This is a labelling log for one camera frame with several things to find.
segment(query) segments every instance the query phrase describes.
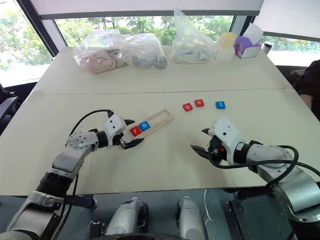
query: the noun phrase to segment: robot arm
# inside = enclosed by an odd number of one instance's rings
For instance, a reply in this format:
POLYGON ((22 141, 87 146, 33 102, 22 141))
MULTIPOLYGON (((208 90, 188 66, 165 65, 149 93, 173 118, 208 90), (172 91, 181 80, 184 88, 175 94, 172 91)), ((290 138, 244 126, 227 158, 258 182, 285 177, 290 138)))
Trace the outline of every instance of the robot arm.
POLYGON ((129 149, 144 140, 140 138, 126 143, 122 139, 123 131, 134 121, 124 120, 112 111, 108 112, 108 116, 104 131, 93 129, 69 136, 65 148, 9 223, 7 232, 0 234, 0 240, 51 239, 59 225, 59 216, 55 211, 64 203, 67 191, 79 173, 85 157, 98 148, 120 145, 123 149, 129 149))
MULTIPOLYGON (((272 183, 293 161, 291 154, 284 148, 287 146, 266 146, 257 141, 245 143, 239 130, 225 117, 202 131, 212 137, 208 152, 199 146, 191 147, 218 168, 232 169, 249 164, 248 168, 252 172, 272 183), (220 165, 222 160, 227 160, 229 165, 220 165), (269 160, 275 161, 259 164, 269 160)), ((295 166, 286 177, 272 184, 271 188, 296 237, 299 240, 319 239, 320 189, 317 183, 295 166)))

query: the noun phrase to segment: white tissue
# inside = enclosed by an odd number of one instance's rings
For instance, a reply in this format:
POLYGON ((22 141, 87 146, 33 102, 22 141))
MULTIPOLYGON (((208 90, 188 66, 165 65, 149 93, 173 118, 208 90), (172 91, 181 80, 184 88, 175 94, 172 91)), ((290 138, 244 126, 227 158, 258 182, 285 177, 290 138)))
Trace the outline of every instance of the white tissue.
POLYGON ((264 31, 260 27, 250 23, 243 36, 250 39, 251 43, 255 45, 262 38, 264 31))

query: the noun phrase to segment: purple tissue box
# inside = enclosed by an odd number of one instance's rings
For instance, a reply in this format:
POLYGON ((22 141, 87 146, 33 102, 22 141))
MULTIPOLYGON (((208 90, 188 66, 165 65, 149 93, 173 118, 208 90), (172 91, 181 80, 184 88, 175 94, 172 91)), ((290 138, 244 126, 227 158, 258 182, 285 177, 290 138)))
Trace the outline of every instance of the purple tissue box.
POLYGON ((257 56, 260 48, 259 43, 253 45, 250 39, 245 36, 238 36, 234 43, 235 54, 241 59, 257 56))

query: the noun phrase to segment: black chair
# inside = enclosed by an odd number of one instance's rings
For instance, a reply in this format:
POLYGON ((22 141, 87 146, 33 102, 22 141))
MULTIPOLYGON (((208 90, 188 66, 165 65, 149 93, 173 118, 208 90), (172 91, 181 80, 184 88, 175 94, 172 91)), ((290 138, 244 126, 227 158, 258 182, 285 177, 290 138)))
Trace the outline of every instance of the black chair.
POLYGON ((6 91, 0 84, 0 136, 19 109, 21 102, 16 92, 6 91))

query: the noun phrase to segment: clear plastic bag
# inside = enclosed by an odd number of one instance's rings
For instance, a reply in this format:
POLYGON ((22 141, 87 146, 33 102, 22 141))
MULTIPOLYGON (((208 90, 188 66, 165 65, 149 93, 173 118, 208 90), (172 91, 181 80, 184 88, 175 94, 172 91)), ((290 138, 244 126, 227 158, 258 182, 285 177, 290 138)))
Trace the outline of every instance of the clear plastic bag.
POLYGON ((98 74, 120 68, 126 63, 119 57, 119 46, 114 39, 120 36, 117 29, 95 31, 73 48, 73 58, 84 70, 98 74))
POLYGON ((160 40, 152 33, 120 36, 115 42, 120 46, 119 57, 127 64, 143 69, 168 65, 160 40))
POLYGON ((198 31, 179 9, 174 10, 176 33, 172 41, 170 58, 176 63, 205 64, 214 57, 216 43, 198 31))

